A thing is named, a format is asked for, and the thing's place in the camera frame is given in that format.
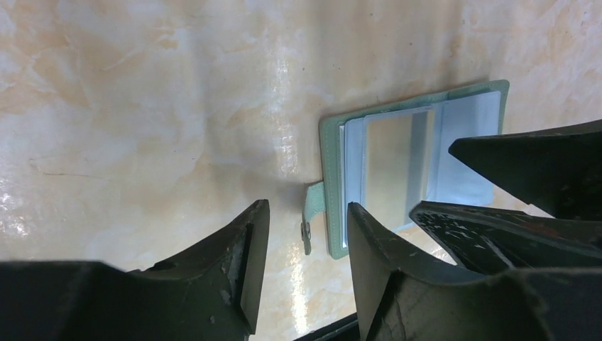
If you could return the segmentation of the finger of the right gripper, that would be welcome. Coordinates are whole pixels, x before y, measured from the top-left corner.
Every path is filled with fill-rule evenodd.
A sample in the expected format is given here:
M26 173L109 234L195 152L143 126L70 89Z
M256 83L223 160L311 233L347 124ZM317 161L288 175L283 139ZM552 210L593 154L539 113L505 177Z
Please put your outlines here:
M565 220L601 219L601 121L457 139L449 153L522 202Z
M517 210L422 201L409 216L460 266L507 269L601 267L601 223Z

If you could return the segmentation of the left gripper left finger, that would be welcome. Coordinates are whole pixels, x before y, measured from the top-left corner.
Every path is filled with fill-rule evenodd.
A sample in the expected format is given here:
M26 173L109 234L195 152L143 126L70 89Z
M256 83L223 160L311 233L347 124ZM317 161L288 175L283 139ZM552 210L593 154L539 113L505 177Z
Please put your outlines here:
M258 322L270 205L144 271L100 261L1 263L2 340L247 340Z

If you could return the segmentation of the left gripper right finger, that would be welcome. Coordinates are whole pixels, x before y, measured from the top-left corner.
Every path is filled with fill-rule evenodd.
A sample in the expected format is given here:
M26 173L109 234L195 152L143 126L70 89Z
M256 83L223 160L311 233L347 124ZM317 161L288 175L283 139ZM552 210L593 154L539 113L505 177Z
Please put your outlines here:
M348 206L362 340L600 340L601 267L480 274Z

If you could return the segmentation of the green card holder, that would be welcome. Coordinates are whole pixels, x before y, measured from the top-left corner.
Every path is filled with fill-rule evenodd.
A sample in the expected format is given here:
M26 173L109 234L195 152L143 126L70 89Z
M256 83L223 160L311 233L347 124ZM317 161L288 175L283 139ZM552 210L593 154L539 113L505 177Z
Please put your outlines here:
M356 112L327 117L319 123L323 179L306 192L302 213L302 240L310 249L310 222L325 214L329 254L348 254L347 207L365 207L366 125L372 119L398 112L434 110L432 152L426 201L488 206L493 184L449 153L460 138L498 135L503 130L507 80L492 80Z

